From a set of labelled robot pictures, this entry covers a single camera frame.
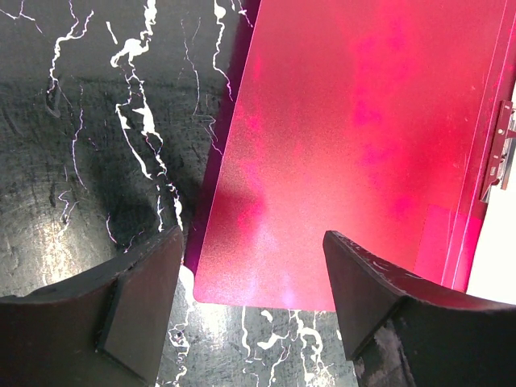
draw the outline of marble pattern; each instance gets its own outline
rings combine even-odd
[[[248,9],[0,0],[0,297],[188,235]],[[356,384],[335,314],[199,304],[192,286],[181,268],[158,385]]]

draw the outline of glossy black surface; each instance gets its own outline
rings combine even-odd
[[[178,209],[187,235],[256,10],[0,0],[0,296],[109,260],[177,224]],[[160,384],[352,385],[334,314],[197,304],[187,283]]]

